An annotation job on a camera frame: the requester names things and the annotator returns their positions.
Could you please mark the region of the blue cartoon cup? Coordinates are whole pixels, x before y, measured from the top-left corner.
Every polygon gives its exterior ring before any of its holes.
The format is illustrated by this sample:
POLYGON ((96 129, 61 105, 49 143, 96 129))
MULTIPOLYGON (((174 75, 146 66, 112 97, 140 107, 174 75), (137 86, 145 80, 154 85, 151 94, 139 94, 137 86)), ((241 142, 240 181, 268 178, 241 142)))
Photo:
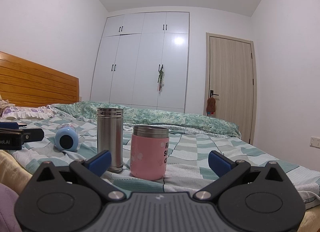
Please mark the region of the blue cartoon cup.
POLYGON ((62 125, 55 135, 55 147, 59 151, 76 151, 79 144, 78 132, 70 124, 62 125))

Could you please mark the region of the tall stainless steel cup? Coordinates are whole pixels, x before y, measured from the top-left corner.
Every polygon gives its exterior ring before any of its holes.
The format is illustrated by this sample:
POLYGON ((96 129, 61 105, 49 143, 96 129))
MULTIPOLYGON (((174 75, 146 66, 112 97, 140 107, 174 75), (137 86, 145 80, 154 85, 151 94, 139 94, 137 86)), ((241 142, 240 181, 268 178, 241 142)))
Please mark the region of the tall stainless steel cup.
POLYGON ((111 165, 108 171, 120 173, 123 170, 123 109, 97 109, 97 150, 109 150, 111 165))

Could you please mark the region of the pink insulated cup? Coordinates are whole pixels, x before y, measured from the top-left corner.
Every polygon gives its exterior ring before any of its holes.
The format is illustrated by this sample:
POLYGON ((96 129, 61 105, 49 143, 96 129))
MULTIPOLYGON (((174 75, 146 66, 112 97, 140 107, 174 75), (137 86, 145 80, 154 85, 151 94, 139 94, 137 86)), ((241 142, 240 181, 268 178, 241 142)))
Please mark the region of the pink insulated cup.
POLYGON ((131 139, 130 171, 140 179, 156 181, 164 177, 169 150, 169 130, 165 127, 135 125, 131 139))

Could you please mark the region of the floral ruffled pillow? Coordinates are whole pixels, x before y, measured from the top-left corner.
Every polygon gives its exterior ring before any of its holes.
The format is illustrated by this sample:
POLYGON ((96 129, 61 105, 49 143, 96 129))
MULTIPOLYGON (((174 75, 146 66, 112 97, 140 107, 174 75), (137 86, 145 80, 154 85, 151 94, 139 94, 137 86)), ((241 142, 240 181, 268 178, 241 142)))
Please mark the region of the floral ruffled pillow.
POLYGON ((44 120, 54 116, 54 112, 46 107, 6 107, 1 115, 4 120, 37 119, 44 120))

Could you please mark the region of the wooden headboard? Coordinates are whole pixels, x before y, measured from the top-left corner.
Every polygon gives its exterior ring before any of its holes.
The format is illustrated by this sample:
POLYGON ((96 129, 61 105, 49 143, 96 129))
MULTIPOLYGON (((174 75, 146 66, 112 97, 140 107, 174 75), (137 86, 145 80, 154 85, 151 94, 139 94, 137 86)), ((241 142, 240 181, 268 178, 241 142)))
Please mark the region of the wooden headboard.
POLYGON ((40 107, 79 101, 79 79, 1 52, 1 96, 16 106, 40 107))

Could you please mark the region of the checkered green bed sheet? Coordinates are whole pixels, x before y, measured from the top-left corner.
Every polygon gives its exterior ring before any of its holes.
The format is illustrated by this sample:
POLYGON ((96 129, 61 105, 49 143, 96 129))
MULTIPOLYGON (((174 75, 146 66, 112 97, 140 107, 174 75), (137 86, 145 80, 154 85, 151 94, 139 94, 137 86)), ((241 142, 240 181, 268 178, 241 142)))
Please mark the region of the checkered green bed sheet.
MULTIPOLYGON (((25 143, 21 150, 9 151, 19 166, 33 174, 42 162, 51 161, 55 166, 65 166, 76 159, 89 159, 97 154, 97 125, 93 120, 78 120, 56 115, 45 120, 22 119, 28 128, 41 128, 44 138, 40 142, 25 143), (79 145, 75 152, 56 149, 54 137, 58 129, 70 124, 75 127, 79 145)), ((319 172, 297 164, 277 159, 262 150, 240 140, 218 134, 169 126, 167 168, 164 178, 146 181, 135 178, 130 172, 130 149, 133 125, 124 125, 123 170, 120 173, 105 172, 101 177, 114 184, 125 194, 131 192, 178 192, 191 194, 218 179, 208 165, 208 155, 218 151, 227 158, 249 162, 252 166, 265 166, 269 161, 277 162, 289 177, 307 209, 319 205, 319 172)))

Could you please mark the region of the brown plush toy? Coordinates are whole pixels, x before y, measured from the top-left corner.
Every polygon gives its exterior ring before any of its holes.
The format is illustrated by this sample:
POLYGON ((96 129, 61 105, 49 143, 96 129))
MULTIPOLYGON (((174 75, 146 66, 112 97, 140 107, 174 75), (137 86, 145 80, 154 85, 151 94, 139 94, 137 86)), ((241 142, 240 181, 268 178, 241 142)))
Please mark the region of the brown plush toy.
POLYGON ((207 100, 206 113, 209 117, 213 117, 216 111, 216 99, 210 97, 207 100))

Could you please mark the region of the green floral duvet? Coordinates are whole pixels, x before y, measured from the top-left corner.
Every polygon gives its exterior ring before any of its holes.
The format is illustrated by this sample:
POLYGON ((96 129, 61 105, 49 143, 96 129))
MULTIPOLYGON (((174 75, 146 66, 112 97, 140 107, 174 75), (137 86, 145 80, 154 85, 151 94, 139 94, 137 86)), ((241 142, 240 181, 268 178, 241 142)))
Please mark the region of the green floral duvet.
POLYGON ((204 132, 241 138, 237 124, 205 115, 144 109, 114 103, 82 101, 71 104, 54 103, 50 108, 58 114, 70 115, 77 119, 96 120, 98 108, 123 110, 126 124, 175 125, 198 129, 204 132))

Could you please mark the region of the light wooden door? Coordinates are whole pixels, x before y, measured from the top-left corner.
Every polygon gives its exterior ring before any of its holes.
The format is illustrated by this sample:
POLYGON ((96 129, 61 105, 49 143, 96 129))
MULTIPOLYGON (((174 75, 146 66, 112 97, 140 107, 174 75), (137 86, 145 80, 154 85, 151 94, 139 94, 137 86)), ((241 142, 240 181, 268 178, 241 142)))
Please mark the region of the light wooden door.
POLYGON ((242 140, 253 144, 257 114, 253 41, 206 33, 204 115, 211 89, 220 95, 214 117, 237 124, 242 140))

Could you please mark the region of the white wardrobe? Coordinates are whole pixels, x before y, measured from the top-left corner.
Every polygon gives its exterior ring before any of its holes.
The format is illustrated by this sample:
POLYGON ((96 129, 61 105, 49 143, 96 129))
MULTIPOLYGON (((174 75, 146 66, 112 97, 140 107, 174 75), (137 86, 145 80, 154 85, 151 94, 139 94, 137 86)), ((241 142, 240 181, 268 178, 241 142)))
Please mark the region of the white wardrobe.
POLYGON ((108 17, 94 66, 90 100, 184 112, 189 13, 108 17), (162 90, 158 71, 163 66, 162 90))

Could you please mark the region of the green hanging ornament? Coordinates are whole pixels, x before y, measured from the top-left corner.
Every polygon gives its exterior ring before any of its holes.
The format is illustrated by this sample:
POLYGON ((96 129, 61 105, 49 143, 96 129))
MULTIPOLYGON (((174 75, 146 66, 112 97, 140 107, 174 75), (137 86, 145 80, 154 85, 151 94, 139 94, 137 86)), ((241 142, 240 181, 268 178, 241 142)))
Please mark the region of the green hanging ornament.
POLYGON ((164 77, 164 69, 163 66, 161 66, 161 68, 158 71, 158 91, 160 92, 162 90, 163 87, 163 77, 164 77))

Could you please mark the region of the wall power socket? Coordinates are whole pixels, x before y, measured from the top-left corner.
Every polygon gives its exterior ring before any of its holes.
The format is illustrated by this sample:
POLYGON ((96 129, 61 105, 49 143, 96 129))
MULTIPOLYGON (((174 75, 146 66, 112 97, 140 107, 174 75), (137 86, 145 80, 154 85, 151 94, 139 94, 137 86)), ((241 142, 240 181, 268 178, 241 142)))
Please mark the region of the wall power socket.
POLYGON ((320 148, 320 138, 311 137, 310 138, 310 147, 320 148))

